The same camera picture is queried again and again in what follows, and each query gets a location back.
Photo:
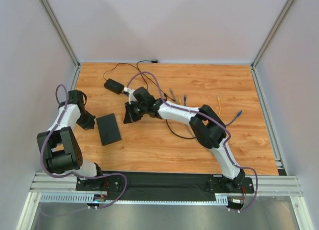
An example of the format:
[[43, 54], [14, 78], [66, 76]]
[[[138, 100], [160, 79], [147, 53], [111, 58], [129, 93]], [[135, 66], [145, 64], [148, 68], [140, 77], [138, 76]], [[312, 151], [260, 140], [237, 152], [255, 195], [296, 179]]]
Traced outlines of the black network switch box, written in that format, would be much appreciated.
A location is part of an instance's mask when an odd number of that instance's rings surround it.
[[115, 114], [97, 118], [97, 126], [102, 146], [122, 140]]

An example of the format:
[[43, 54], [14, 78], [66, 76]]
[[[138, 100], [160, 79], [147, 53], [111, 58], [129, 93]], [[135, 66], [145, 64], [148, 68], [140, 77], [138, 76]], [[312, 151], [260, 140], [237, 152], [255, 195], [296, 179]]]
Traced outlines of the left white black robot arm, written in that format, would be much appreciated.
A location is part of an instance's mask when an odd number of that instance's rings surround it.
[[40, 163], [53, 178], [77, 177], [87, 190], [101, 190], [104, 183], [98, 164], [84, 159], [73, 133], [76, 125], [84, 130], [94, 129], [95, 116], [85, 110], [87, 96], [79, 90], [68, 92], [67, 100], [59, 104], [59, 113], [52, 126], [37, 135]]

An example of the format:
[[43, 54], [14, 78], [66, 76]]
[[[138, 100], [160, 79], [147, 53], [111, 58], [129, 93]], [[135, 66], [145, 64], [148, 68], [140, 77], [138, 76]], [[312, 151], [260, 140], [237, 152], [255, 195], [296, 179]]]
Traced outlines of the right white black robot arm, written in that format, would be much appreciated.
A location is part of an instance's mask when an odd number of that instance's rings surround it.
[[137, 122], [144, 115], [164, 120], [174, 120], [191, 128], [195, 139], [218, 161], [222, 176], [229, 188], [238, 188], [245, 172], [235, 160], [228, 145], [229, 131], [218, 115], [208, 105], [191, 108], [164, 99], [155, 99], [144, 87], [136, 90], [125, 87], [129, 98], [125, 103], [124, 124]]

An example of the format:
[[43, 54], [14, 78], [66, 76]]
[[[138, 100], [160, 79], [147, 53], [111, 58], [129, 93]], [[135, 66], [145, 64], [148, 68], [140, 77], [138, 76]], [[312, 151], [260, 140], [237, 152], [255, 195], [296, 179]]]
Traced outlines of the black power adapter brick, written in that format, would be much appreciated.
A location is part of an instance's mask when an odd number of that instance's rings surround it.
[[119, 95], [123, 92], [124, 90], [124, 85], [113, 80], [113, 79], [108, 79], [105, 83], [104, 83], [104, 88]]

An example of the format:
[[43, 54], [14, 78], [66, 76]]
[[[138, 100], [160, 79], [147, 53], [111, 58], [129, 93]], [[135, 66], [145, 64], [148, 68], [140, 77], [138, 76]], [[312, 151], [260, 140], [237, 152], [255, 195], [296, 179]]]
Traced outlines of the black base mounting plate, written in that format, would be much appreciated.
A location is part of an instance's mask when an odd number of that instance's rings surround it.
[[213, 174], [182, 174], [153, 172], [104, 172], [106, 177], [94, 180], [77, 179], [77, 191], [114, 191], [132, 188], [161, 189], [198, 189], [210, 193], [248, 193], [255, 192], [254, 184], [249, 177], [240, 177], [239, 181], [230, 180], [222, 175]]

